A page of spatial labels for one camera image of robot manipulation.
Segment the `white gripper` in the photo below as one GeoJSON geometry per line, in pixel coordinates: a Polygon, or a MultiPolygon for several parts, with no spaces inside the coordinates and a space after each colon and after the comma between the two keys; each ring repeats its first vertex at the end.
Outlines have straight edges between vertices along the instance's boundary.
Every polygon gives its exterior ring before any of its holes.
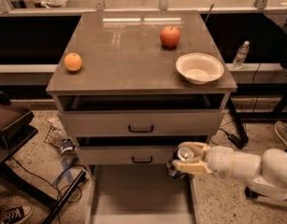
{"type": "Polygon", "coordinates": [[[205,161],[173,161],[177,171],[189,175],[211,174],[217,178],[231,178],[235,151],[230,147],[211,147],[202,142],[182,142],[177,151],[181,160],[201,159],[205,161]]]}

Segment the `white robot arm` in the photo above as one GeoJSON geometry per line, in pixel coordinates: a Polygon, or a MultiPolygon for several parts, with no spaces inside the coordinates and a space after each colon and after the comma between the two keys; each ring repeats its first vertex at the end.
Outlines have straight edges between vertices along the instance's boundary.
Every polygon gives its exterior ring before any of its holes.
{"type": "Polygon", "coordinates": [[[246,185],[245,193],[249,196],[287,201],[287,152],[277,148],[268,149],[260,156],[231,147],[183,142],[167,168],[174,178],[188,174],[236,179],[246,185]]]}

